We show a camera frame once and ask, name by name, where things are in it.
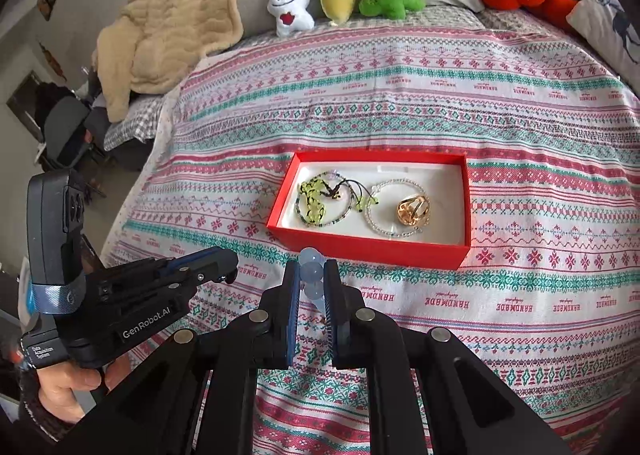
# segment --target human hand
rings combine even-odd
[[[129,356],[120,356],[104,373],[107,388],[113,390],[130,371]],[[76,401],[73,390],[95,390],[102,382],[100,372],[81,369],[72,361],[65,361],[36,372],[40,380],[38,397],[44,409],[61,421],[73,424],[84,417],[84,411]]]

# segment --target jewelry box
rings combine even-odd
[[[466,158],[296,152],[267,228],[293,251],[314,247],[333,258],[456,270],[471,243]]]

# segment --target blue bead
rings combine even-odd
[[[305,294],[309,300],[317,300],[324,296],[324,290],[322,289],[322,282],[317,281],[315,283],[305,283]]]
[[[308,261],[300,266],[300,280],[305,283],[314,283],[322,280],[324,268],[316,261]]]
[[[304,265],[310,261],[316,261],[324,265],[326,258],[324,258],[320,251],[312,247],[305,247],[302,251],[300,251],[300,254],[298,255],[298,263],[300,265]]]

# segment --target black sleeve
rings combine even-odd
[[[73,427],[73,424],[60,421],[51,415],[40,404],[38,391],[40,380],[35,371],[29,370],[20,375],[20,420],[31,424],[34,430],[48,442],[54,443],[62,439]]]

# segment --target floor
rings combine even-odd
[[[85,180],[95,179],[105,194],[104,198],[94,194],[84,214],[84,234],[100,255],[111,225],[140,172],[124,170],[115,161],[100,166],[93,162],[86,163],[81,165],[79,171]]]

